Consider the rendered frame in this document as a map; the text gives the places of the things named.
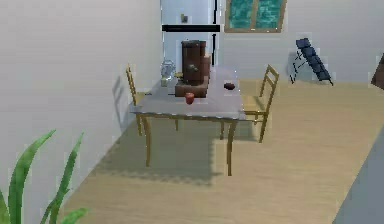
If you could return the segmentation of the grey top wooden table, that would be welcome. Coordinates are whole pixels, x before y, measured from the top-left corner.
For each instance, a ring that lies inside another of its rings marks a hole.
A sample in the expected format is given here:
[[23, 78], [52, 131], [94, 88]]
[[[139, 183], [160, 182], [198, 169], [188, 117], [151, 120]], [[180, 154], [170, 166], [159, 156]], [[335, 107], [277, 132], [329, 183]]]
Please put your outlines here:
[[[225, 83], [235, 84], [234, 90], [224, 88]], [[146, 139], [146, 166], [151, 163], [151, 128], [149, 118], [172, 120], [196, 120], [219, 122], [229, 125], [227, 136], [227, 175], [232, 175], [232, 149], [234, 133], [239, 121], [245, 120], [242, 98], [238, 88], [237, 72], [230, 67], [217, 66], [211, 70], [208, 92], [205, 98], [195, 98], [191, 105], [184, 97], [176, 97], [169, 87], [158, 84], [133, 107], [132, 113], [139, 115]]]

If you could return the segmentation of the brown coffee machine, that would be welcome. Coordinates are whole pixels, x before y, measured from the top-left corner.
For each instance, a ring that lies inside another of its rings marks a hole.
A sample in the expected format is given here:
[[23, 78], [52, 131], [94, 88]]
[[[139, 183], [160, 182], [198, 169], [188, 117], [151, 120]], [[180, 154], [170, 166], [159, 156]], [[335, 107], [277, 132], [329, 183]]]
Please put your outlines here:
[[182, 45], [182, 76], [175, 86], [175, 96], [193, 93], [195, 98], [205, 98], [210, 78], [210, 55], [206, 42], [186, 40]]

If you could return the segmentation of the clear glass jug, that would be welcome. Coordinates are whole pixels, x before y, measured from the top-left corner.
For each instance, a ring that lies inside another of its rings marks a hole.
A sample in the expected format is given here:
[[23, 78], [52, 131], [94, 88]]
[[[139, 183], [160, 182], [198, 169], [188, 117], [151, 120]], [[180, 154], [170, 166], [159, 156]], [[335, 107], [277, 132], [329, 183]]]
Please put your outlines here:
[[170, 80], [174, 76], [176, 65], [172, 60], [164, 60], [161, 65], [161, 76]]

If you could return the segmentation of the wooden slat back chair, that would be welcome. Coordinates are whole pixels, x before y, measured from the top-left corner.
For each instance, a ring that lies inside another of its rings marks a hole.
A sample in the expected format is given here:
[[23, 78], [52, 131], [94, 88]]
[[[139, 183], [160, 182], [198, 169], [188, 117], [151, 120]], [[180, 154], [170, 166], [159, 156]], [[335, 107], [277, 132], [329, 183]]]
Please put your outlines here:
[[[144, 96], [149, 95], [149, 92], [138, 92], [136, 90], [134, 79], [133, 79], [133, 73], [130, 65], [127, 65], [126, 67], [126, 77], [128, 80], [133, 105], [136, 106]], [[138, 134], [142, 135], [141, 118], [139, 115], [136, 116], [136, 123], [137, 123]]]
[[264, 73], [258, 96], [241, 95], [245, 120], [252, 122], [254, 125], [261, 124], [260, 135], [258, 141], [263, 142], [270, 107], [273, 101], [274, 93], [279, 80], [279, 73], [268, 64]]

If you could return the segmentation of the pale grey fridge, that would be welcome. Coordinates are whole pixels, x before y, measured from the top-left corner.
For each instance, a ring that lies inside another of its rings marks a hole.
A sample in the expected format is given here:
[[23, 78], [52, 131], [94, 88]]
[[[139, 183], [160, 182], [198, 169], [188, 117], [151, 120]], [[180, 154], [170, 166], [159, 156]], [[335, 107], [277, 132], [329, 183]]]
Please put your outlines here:
[[213, 0], [160, 0], [163, 58], [172, 60], [176, 72], [182, 71], [182, 41], [206, 42], [206, 53], [212, 52], [212, 34], [218, 47], [219, 22], [213, 24]]

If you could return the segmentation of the wooden framed window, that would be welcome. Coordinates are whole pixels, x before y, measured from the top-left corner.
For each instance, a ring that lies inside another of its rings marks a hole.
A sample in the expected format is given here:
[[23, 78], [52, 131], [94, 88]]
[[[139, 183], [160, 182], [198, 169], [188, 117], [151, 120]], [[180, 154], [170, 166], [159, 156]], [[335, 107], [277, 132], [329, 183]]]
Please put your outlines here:
[[287, 0], [226, 0], [226, 33], [281, 33]]

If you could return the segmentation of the green house plant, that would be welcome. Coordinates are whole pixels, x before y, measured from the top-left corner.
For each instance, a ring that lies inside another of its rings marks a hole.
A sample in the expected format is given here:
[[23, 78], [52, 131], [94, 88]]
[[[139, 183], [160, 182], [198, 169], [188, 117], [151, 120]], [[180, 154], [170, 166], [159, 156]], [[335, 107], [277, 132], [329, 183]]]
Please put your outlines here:
[[14, 167], [5, 172], [9, 184], [7, 190], [0, 186], [0, 224], [82, 224], [89, 214], [88, 207], [62, 210], [64, 201], [74, 191], [72, 179], [84, 132], [65, 154], [58, 177], [32, 178], [37, 173], [33, 165], [38, 165], [37, 159], [47, 150], [46, 145], [55, 134], [56, 130], [52, 129], [36, 137], [17, 155]]

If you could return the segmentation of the dark brown furniture corner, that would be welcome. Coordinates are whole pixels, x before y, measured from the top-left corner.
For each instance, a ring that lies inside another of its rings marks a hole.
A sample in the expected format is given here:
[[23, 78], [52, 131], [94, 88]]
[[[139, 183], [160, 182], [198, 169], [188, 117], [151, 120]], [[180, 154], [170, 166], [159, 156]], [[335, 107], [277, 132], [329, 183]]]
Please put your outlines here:
[[384, 90], [384, 54], [382, 55], [379, 64], [372, 77], [371, 84]]

